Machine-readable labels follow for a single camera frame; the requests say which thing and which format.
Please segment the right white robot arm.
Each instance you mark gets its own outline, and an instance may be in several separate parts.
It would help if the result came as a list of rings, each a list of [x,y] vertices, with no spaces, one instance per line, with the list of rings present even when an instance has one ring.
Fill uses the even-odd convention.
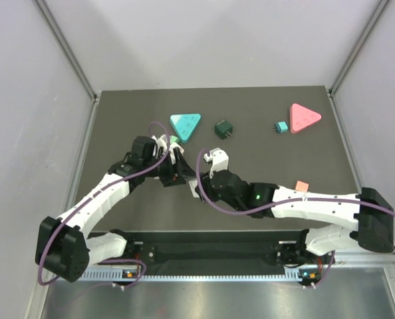
[[[247,183],[228,169],[229,157],[216,148],[203,155],[211,168],[189,182],[192,195],[214,205],[222,201],[232,215],[304,219],[326,223],[301,231],[295,255],[310,263],[337,249],[361,247],[374,253],[394,250],[393,208],[369,187],[360,193],[329,195],[288,189],[272,183]]]

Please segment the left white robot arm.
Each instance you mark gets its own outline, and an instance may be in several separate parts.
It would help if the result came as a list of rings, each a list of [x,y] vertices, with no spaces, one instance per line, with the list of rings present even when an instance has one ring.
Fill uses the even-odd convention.
[[[138,136],[124,159],[112,165],[76,205],[57,218],[46,217],[41,222],[35,253],[39,270],[75,282],[90,265],[108,259],[131,262],[136,249],[128,243],[126,235],[110,231],[91,238],[96,224],[146,178],[155,178],[164,187],[171,187],[185,184],[195,174],[177,143],[168,144],[166,136]]]

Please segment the white tiger cube plug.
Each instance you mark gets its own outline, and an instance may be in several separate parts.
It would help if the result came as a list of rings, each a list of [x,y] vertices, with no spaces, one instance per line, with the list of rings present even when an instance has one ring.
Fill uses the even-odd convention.
[[[188,185],[190,187],[190,191],[192,193],[192,196],[196,199],[201,199],[201,195],[200,195],[200,190],[198,187],[198,181],[197,179],[192,179],[190,181],[188,181]]]

